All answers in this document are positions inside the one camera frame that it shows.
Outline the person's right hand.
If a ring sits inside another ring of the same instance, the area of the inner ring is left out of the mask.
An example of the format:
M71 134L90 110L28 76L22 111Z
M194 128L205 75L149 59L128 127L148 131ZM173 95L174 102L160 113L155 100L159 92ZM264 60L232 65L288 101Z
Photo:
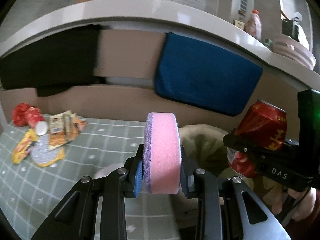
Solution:
M277 185L274 193L272 193L271 199L269 200L269 205L271 206L272 213L274 215L279 215L281 211L284 210L284 197L287 196L286 200L288 197L293 198L295 201L287 213L290 213L291 210L293 210L291 218L295 222L298 222L309 217L315 210L316 195L317 190L313 187L304 192L287 189L287 192L285 193L283 187L281 185Z

